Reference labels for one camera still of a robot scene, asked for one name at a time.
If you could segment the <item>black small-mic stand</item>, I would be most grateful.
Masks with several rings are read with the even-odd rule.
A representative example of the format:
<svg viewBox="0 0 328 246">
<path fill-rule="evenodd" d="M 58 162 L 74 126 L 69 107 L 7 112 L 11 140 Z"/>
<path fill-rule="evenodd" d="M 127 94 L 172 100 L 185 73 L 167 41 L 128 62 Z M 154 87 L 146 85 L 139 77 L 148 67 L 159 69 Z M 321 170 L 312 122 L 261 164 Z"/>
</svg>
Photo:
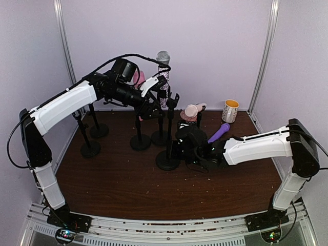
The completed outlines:
<svg viewBox="0 0 328 246">
<path fill-rule="evenodd" d="M 197 128 L 200 128 L 200 123 L 201 123 L 201 119 L 202 119 L 202 112 L 206 109 L 206 104 L 197 104 L 196 108 L 197 108 Z"/>
</svg>

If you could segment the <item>pale pink small microphone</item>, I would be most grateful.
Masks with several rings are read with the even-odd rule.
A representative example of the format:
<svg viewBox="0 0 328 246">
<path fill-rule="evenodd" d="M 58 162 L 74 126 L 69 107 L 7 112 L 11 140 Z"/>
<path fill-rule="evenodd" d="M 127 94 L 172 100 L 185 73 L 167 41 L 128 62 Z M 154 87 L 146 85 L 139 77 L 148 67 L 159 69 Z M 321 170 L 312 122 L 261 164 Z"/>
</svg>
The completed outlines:
<svg viewBox="0 0 328 246">
<path fill-rule="evenodd" d="M 200 103 L 196 105 L 190 104 L 185 108 L 184 113 L 187 117 L 195 117 L 199 112 L 203 111 L 206 106 L 206 103 Z"/>
</svg>

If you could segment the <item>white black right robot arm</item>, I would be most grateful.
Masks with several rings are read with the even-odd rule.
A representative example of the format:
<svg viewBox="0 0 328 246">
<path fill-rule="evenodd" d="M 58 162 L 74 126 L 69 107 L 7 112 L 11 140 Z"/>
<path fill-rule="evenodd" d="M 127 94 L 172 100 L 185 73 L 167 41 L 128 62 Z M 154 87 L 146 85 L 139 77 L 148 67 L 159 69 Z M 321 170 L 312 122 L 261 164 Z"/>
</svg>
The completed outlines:
<svg viewBox="0 0 328 246">
<path fill-rule="evenodd" d="M 317 143 L 306 127 L 296 118 L 286 126 L 253 136 L 231 137 L 221 140 L 220 128 L 211 138 L 196 126 L 184 125 L 175 134 L 169 150 L 172 159 L 185 160 L 206 169 L 221 163 L 239 163 L 273 157 L 291 157 L 292 166 L 275 192 L 271 208 L 263 214 L 266 226 L 274 226 L 281 218 L 305 181 L 319 172 Z"/>
</svg>

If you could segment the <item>black pink-mic stand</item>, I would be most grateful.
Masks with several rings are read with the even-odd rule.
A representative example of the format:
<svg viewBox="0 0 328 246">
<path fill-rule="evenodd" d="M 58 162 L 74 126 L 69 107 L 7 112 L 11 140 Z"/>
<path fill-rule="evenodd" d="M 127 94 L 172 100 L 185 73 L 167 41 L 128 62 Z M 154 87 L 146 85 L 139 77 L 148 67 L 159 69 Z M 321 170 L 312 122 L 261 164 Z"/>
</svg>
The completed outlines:
<svg viewBox="0 0 328 246">
<path fill-rule="evenodd" d="M 141 123 L 139 117 L 136 117 L 135 128 L 137 134 L 130 139 L 130 146 L 133 150 L 143 151 L 150 147 L 151 139 L 149 136 L 141 133 Z"/>
</svg>

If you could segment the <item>purple microphone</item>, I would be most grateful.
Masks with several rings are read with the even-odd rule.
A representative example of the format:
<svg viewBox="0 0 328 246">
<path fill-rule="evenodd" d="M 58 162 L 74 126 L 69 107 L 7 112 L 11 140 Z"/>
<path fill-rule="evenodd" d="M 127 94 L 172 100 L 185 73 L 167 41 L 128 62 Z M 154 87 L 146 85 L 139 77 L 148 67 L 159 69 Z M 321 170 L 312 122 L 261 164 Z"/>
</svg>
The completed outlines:
<svg viewBox="0 0 328 246">
<path fill-rule="evenodd" d="M 212 135 L 209 139 L 208 139 L 208 143 L 213 143 L 217 140 L 219 140 L 225 133 L 227 133 L 230 129 L 230 124 L 229 123 L 224 123 L 220 126 L 219 130 Z"/>
</svg>

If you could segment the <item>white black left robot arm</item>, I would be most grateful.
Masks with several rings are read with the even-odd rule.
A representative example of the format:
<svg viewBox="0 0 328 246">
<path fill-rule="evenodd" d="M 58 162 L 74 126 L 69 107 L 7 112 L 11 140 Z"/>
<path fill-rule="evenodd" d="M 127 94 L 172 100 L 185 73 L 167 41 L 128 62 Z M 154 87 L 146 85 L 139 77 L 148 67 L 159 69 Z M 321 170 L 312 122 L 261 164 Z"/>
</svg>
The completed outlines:
<svg viewBox="0 0 328 246">
<path fill-rule="evenodd" d="M 53 172 L 52 152 L 44 135 L 70 114 L 102 99 L 106 103 L 116 100 L 124 107 L 133 107 L 137 118 L 159 115 L 160 103 L 153 92 L 158 92 L 167 79 L 157 73 L 135 86 L 130 81 L 137 69 L 135 63 L 119 58 L 104 74 L 94 71 L 43 104 L 20 112 L 22 142 L 29 165 L 49 207 L 55 210 L 54 220 L 63 228 L 70 227 L 74 217 L 63 208 L 66 201 Z"/>
</svg>

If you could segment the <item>black blue-mic stand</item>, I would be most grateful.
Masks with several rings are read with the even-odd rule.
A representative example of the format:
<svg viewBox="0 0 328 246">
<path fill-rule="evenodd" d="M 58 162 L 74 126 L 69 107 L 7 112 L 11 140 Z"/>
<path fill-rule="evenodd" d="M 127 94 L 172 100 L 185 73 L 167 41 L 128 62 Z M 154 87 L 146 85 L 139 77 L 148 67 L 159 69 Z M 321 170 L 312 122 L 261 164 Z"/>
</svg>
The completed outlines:
<svg viewBox="0 0 328 246">
<path fill-rule="evenodd" d="M 168 107 L 168 133 L 167 133 L 167 146 L 165 151 L 161 151 L 155 159 L 156 165 L 164 171 L 172 171 L 176 169 L 179 164 L 179 159 L 171 157 L 172 152 L 172 121 L 174 118 L 174 109 L 176 108 L 179 101 L 179 94 L 176 93 L 175 98 L 171 97 L 172 93 L 169 92 L 167 99 Z"/>
</svg>

